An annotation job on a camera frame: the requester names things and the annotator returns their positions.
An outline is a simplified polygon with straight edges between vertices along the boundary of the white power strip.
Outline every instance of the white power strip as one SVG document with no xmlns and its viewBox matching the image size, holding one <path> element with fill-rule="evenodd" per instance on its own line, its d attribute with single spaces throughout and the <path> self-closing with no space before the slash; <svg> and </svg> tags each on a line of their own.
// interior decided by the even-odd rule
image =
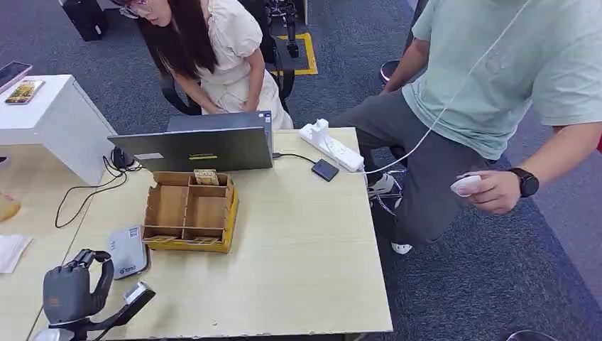
<svg viewBox="0 0 602 341">
<path fill-rule="evenodd" d="M 319 119 L 316 124 L 306 124 L 299 130 L 299 135 L 301 139 L 342 164 L 347 170 L 355 172 L 363 167 L 361 155 L 328 134 L 327 120 Z"/>
</svg>

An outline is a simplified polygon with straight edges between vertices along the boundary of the glasses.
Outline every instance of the glasses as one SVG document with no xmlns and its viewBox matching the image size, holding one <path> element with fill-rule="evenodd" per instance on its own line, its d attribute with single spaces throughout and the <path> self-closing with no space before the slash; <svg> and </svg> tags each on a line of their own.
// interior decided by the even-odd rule
<svg viewBox="0 0 602 341">
<path fill-rule="evenodd" d="M 128 18 L 137 19 L 145 17 L 153 11 L 153 8 L 148 5 L 148 0 L 111 0 L 118 6 L 122 6 L 119 9 L 119 13 L 122 16 Z"/>
</svg>

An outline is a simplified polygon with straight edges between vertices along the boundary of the long dark hair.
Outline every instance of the long dark hair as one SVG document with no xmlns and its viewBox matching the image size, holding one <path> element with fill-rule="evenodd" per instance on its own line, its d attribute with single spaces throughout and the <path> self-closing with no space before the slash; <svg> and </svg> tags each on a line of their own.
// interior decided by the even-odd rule
<svg viewBox="0 0 602 341">
<path fill-rule="evenodd" d="M 168 3 L 172 12 L 170 25 L 160 27 L 144 18 L 137 19 L 159 71 L 166 73 L 168 67 L 190 79 L 198 77 L 197 67 L 214 72 L 217 59 L 209 39 L 201 1 L 168 0 Z"/>
</svg>

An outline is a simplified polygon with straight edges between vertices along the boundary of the black cable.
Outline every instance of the black cable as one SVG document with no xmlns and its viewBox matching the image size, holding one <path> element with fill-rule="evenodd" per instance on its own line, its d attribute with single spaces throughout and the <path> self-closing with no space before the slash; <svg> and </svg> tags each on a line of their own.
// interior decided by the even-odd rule
<svg viewBox="0 0 602 341">
<path fill-rule="evenodd" d="M 313 164 L 316 164 L 316 161 L 313 161 L 311 158 L 306 158 L 305 156 L 301 156 L 294 153 L 272 153 L 272 158 L 281 158 L 283 156 L 294 156 L 296 158 L 302 158 L 303 160 L 307 160 Z"/>
<path fill-rule="evenodd" d="M 109 160 L 106 158 L 106 156 L 102 157 L 102 162 L 104 163 L 104 167 L 106 168 L 106 171 L 109 172 L 109 174 L 111 174 L 113 176 L 113 179 L 111 179 L 110 181 L 107 181 L 106 183 L 103 183 L 102 185 L 98 185 L 98 186 L 75 186 L 75 187 L 71 187 L 70 189 L 67 190 L 67 192 L 65 193 L 65 196 L 62 197 L 62 200 L 60 201 L 60 204 L 58 205 L 58 209 L 57 209 L 57 214 L 55 216 L 55 227 L 58 229 L 62 229 L 63 227 L 71 224 L 78 215 L 80 215 L 80 213 L 83 211 L 84 207 L 86 206 L 86 202 L 88 202 L 88 200 L 93 197 L 94 195 L 98 194 L 98 193 L 102 193 L 102 192 L 106 192 L 108 190 L 113 190 L 115 188 L 121 187 L 122 185 L 124 185 L 127 180 L 128 180 L 128 174 L 127 172 L 137 172 L 140 169 L 142 169 L 143 167 L 141 165 L 138 165 L 134 168 L 125 168 L 125 170 L 121 170 L 118 169 L 117 167 L 115 167 L 114 165 L 112 165 Z M 115 180 L 117 180 L 118 178 L 124 178 L 124 181 L 122 181 L 121 183 L 119 183 L 118 185 L 115 186 L 111 186 L 108 188 L 103 188 L 104 186 L 110 185 L 112 184 Z M 63 206 L 63 204 L 65 204 L 65 201 L 67 199 L 67 196 L 69 195 L 69 193 L 72 190 L 76 190 L 76 189 L 80 189 L 80 188 L 91 188 L 91 189 L 99 189 L 99 188 L 103 188 L 102 190 L 98 190 L 94 193 L 91 193 L 90 195 L 88 195 L 85 199 L 84 202 L 82 203 L 82 205 L 80 206 L 80 208 L 77 210 L 77 213 L 75 213 L 75 215 L 66 223 L 59 225 L 58 224 L 58 216 L 60 214 L 60 209 Z"/>
<path fill-rule="evenodd" d="M 102 339 L 110 330 L 111 328 L 107 328 L 105 330 L 103 330 L 100 335 L 98 335 L 97 338 L 95 338 L 93 341 L 100 341 L 100 339 Z"/>
</svg>

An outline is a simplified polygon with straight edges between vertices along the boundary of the robotic hand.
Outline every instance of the robotic hand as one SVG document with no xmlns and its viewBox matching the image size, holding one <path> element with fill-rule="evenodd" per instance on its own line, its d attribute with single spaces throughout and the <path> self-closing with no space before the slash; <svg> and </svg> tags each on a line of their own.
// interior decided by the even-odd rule
<svg viewBox="0 0 602 341">
<path fill-rule="evenodd" d="M 102 274 L 93 293 L 89 292 L 89 267 L 96 260 L 102 263 Z M 126 305 L 115 315 L 100 323 L 89 316 L 104 308 L 113 281 L 113 261 L 105 251 L 83 249 L 65 264 L 47 272 L 43 284 L 43 309 L 50 322 L 48 329 L 39 332 L 34 341 L 87 340 L 87 333 L 103 330 L 100 340 L 111 328 L 125 325 L 155 295 L 147 285 L 138 282 L 124 295 Z"/>
</svg>

